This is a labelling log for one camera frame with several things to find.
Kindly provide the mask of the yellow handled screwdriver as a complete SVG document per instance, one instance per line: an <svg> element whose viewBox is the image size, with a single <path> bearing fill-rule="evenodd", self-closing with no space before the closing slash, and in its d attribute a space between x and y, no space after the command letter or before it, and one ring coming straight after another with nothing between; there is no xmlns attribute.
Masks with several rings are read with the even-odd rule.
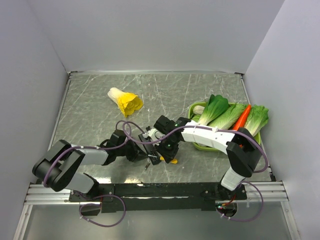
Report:
<svg viewBox="0 0 320 240"><path fill-rule="evenodd" d="M160 160L165 162L165 158L163 156L160 157ZM170 163L171 164L177 164L178 160L174 158L173 160L170 161Z"/></svg>

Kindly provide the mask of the black remote control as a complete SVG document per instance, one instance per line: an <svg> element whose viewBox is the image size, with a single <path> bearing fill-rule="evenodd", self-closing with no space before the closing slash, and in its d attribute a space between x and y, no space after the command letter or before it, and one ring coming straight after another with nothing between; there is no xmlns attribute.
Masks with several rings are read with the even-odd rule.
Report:
<svg viewBox="0 0 320 240"><path fill-rule="evenodd" d="M143 143L142 145L144 147L144 150L148 156L150 163L152 165L158 165L161 162L161 160L154 145L152 143L149 144L152 141L152 139L143 133L139 134L138 138Z"/></svg>

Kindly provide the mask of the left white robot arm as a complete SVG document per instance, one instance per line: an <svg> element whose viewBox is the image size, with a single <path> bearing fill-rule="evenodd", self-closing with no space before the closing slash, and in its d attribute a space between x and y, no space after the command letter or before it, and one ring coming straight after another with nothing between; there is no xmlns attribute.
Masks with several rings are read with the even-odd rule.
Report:
<svg viewBox="0 0 320 240"><path fill-rule="evenodd" d="M66 140L56 142L33 166L32 174L55 192L63 189L80 192L87 201L99 195L99 182L89 174L78 172L80 166L107 166L117 157L130 162L147 158L147 154L132 140L126 140L123 130L116 129L109 139L94 147L77 146Z"/></svg>

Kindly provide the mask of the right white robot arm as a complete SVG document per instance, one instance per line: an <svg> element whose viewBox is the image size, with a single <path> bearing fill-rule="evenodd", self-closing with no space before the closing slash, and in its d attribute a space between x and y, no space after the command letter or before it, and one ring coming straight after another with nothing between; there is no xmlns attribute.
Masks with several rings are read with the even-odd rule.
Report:
<svg viewBox="0 0 320 240"><path fill-rule="evenodd" d="M173 160L179 149L179 142L191 142L223 152L230 163L223 175L218 193L223 199L230 199L238 185L250 178L262 156L262 148L245 128L223 130L180 117L177 121L160 116L147 134L158 141L155 149L166 162Z"/></svg>

